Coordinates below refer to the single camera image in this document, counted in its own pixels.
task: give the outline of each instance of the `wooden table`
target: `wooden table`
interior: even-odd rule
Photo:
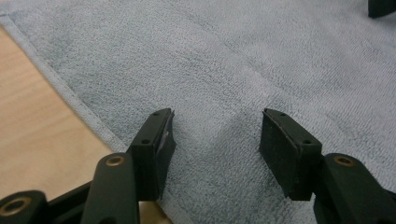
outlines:
[[[38,189],[51,200],[93,177],[111,153],[0,26],[0,199]],[[141,203],[142,223],[170,223]]]

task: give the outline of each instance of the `gray terry cloth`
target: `gray terry cloth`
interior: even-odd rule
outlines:
[[[114,151],[171,107],[175,223],[315,223],[258,148],[283,111],[396,190],[396,14],[367,0],[10,0],[0,22]]]

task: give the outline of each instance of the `wooden surface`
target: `wooden surface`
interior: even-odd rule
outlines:
[[[0,199],[38,189],[51,200],[91,180],[109,153],[0,26]],[[170,223],[156,203],[140,210],[142,223]]]

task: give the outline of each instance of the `light wood grain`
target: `light wood grain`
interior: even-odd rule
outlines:
[[[90,181],[109,153],[0,27],[0,199],[38,189],[51,200]],[[156,203],[140,207],[142,223],[170,223]]]

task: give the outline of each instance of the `black object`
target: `black object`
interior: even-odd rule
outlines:
[[[0,201],[0,224],[139,223],[138,201],[162,194],[176,143],[170,108],[151,114],[126,153],[103,157],[93,181],[51,202],[36,190]]]
[[[387,16],[396,11],[396,0],[369,0],[369,17]]]
[[[322,156],[321,143],[288,115],[264,110],[260,152],[286,197],[309,201],[316,194],[318,223],[396,223],[395,194],[357,159]]]

